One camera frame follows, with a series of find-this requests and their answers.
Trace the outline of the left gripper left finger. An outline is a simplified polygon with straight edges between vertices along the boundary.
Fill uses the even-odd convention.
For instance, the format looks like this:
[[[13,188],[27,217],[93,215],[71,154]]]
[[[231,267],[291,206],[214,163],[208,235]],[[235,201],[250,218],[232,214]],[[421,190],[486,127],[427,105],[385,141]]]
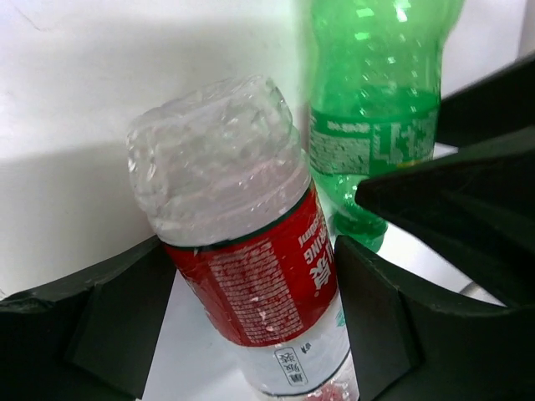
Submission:
[[[138,400],[176,268],[156,237],[1,301],[3,400]]]

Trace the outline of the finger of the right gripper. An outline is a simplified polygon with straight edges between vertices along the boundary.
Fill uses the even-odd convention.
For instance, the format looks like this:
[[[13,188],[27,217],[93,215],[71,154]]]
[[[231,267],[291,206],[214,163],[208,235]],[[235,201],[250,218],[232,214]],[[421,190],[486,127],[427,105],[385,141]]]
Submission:
[[[534,304],[534,153],[467,150],[359,185],[355,201],[503,304]]]
[[[441,102],[436,141],[457,148],[534,125],[534,54]]]

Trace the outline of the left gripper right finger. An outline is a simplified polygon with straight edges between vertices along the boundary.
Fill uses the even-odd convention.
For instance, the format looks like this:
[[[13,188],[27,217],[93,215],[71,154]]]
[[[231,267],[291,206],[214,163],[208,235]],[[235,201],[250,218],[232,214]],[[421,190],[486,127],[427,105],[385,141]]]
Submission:
[[[531,400],[534,310],[449,291],[347,236],[335,264],[363,400]]]

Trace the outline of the green bottle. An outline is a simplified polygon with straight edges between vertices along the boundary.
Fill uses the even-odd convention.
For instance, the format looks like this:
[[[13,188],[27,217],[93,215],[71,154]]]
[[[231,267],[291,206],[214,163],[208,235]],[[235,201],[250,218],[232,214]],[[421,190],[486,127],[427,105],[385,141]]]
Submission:
[[[460,1],[315,1],[309,157],[334,231],[378,251],[387,222],[359,183],[434,154],[446,40]]]

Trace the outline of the red label red cap bottle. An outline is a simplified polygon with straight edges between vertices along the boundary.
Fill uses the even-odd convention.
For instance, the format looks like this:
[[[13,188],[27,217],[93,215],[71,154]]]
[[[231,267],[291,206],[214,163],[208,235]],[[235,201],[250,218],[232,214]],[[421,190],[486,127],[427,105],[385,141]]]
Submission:
[[[334,249],[277,85],[225,79],[126,135],[130,183],[250,385],[273,400],[356,400]]]

